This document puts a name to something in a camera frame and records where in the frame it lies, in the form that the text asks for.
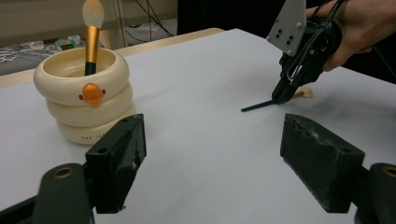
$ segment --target white table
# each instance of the white table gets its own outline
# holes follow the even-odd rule
[[[145,116],[148,155],[116,215],[96,223],[353,223],[327,214],[279,155],[286,113],[313,119],[366,153],[396,162],[396,87],[337,68],[295,99],[269,100],[281,51],[231,30],[126,57]],[[0,210],[37,194],[41,176],[83,163],[89,147],[63,139],[33,83],[0,89]]]

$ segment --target gold brush ferrule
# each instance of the gold brush ferrule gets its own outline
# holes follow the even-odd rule
[[[99,28],[87,26],[87,38],[85,43],[85,61],[96,63],[98,55]]]

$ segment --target human hand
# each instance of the human hand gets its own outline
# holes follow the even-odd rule
[[[315,17],[326,18],[336,0],[322,6]],[[306,10],[306,17],[313,16],[316,7]],[[332,20],[342,33],[337,51],[323,65],[323,71],[331,71],[343,65],[355,53],[369,52],[372,45],[396,32],[396,0],[346,0]]]

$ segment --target brush bristles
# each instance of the brush bristles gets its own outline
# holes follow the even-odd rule
[[[82,6],[82,16],[84,17],[85,25],[100,28],[105,11],[98,0],[86,0]]]

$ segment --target orange button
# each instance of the orange button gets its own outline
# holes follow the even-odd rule
[[[84,101],[88,104],[95,105],[100,103],[103,99],[100,88],[93,83],[88,83],[85,85],[82,92],[85,99]]]

